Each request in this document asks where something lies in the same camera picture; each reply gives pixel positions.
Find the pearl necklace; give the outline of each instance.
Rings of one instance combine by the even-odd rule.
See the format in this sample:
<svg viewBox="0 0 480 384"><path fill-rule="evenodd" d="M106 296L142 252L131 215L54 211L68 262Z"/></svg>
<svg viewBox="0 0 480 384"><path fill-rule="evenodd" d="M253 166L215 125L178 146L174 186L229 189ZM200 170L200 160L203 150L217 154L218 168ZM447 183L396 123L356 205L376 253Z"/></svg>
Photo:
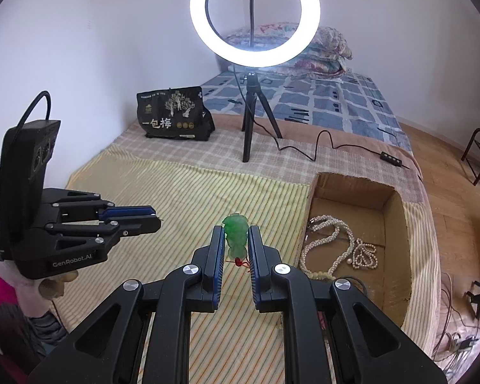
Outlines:
<svg viewBox="0 0 480 384"><path fill-rule="evenodd" d="M347 259L347 264L352 264L352 267L356 270L360 268L369 268L372 270L377 268L379 261L375 256L375 253L377 252L375 246L372 244L365 244L360 238L355 240L352 230L342 220L333 218L333 216L330 215L315 216L315 218L309 220L308 228L313 232L316 232L331 225L334 225L334 232L330 236L313 241L306 245L302 250L302 254L300 255L300 268L309 278L334 280L335 277L333 276L333 273L338 268L338 265L345 259ZM334 241L338 237L341 228L343 228L348 235L349 246L347 250L334 261L328 271L313 273L308 270L306 267L306 257L309 251L319 245Z"/></svg>

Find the black snack bag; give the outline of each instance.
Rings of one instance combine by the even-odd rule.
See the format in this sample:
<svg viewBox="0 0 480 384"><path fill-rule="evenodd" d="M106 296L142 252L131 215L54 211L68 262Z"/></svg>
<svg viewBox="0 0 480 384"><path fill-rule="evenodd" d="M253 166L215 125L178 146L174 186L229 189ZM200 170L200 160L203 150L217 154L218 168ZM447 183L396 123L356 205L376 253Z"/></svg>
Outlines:
<svg viewBox="0 0 480 384"><path fill-rule="evenodd" d="M206 141L215 130L200 86L137 94L137 118L146 137Z"/></svg>

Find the ring light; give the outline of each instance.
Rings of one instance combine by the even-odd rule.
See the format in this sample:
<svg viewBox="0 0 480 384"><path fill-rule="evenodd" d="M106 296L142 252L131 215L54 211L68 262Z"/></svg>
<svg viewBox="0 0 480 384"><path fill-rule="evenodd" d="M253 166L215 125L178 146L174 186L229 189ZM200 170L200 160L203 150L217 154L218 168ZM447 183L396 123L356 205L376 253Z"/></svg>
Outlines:
<svg viewBox="0 0 480 384"><path fill-rule="evenodd" d="M215 33L206 16L206 0L190 0L190 16L201 40L220 57L237 65L267 68L279 65L301 53L313 40L320 23L320 0L300 0L300 24L284 44L264 52L238 49Z"/></svg>

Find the pillow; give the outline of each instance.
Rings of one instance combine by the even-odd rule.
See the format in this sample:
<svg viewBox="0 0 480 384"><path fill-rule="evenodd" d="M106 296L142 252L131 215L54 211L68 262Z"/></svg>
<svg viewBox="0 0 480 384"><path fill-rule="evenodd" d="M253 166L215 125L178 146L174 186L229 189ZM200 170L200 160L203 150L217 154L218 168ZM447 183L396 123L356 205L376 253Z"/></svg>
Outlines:
<svg viewBox="0 0 480 384"><path fill-rule="evenodd" d="M240 73L244 70L246 69L242 67L236 68L236 71ZM339 78L347 72L347 67L342 59L313 60L299 55L281 65L260 68L259 70L298 78L327 80Z"/></svg>
<svg viewBox="0 0 480 384"><path fill-rule="evenodd" d="M254 29L253 50L263 51L281 46L297 30L298 23L275 23L258 26ZM232 46L249 49L250 28L240 28L224 40ZM339 57L352 59L352 51L347 41L335 28L319 27L315 37L301 53L311 59L335 60Z"/></svg>

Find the bed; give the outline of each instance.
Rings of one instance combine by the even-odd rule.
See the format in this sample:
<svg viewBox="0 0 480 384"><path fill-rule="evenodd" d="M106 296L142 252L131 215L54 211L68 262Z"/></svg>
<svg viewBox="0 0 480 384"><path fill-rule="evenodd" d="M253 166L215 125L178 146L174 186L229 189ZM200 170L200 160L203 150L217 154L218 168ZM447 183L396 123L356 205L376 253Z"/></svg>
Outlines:
<svg viewBox="0 0 480 384"><path fill-rule="evenodd" d="M316 80L260 72L259 78L277 119L334 128L411 151L389 104L368 76L347 73L340 78ZM243 114L233 72L222 72L202 88L203 101L212 113ZM255 114L266 117L260 102Z"/></svg>
<svg viewBox="0 0 480 384"><path fill-rule="evenodd" d="M222 73L211 87L219 88L219 93L230 87L226 83L231 79L231 73ZM272 99L284 86L272 87ZM218 95L211 99L211 104L233 96L233 92L231 96ZM228 101L223 108L229 110L221 113L211 104L205 92L205 105L211 109L216 126L209 141L147 139L140 125L134 123L71 177L69 189L96 190L118 205L151 203L164 219L164 226L163 232L153 236L124 239L113 248L107 262L81 270L77 281L68 284L64 297L57 301L65 325L76 327L124 279L155 281L188 261L193 249L209 240L209 228L220 223L220 215L223 218L237 211L237 206L250 213L250 222L260 226L266 243L279 247L284 261L296 265L301 245L295 242L295 233L300 232L298 227L306 218L302 211L308 187L317 172L326 171L370 178L392 185L400 193L409 230L412 269L412 294L402 330L430 354L438 323L439 253L430 206L412 153L379 137L346 132L342 127L331 128L335 142L384 149L402 157L409 169L390 166L373 153L356 147L333 150L329 140L323 139L319 141L316 162L310 162L297 152L277 151L274 141L255 127L251 160L243 163L240 104ZM262 116L258 120L268 124ZM314 150L316 136L323 128L284 119L280 119L279 125L284 142L302 150ZM223 186L236 188L224 191ZM185 241L169 241L173 235L184 235ZM285 238L284 242L279 242L278 237ZM278 317L251 313L248 275L231 272L230 265L225 270L220 310L212 317L196 314L192 318L190 381L239 384L256 379L263 384L283 383L284 352ZM255 333L237 339L238 328Z"/></svg>

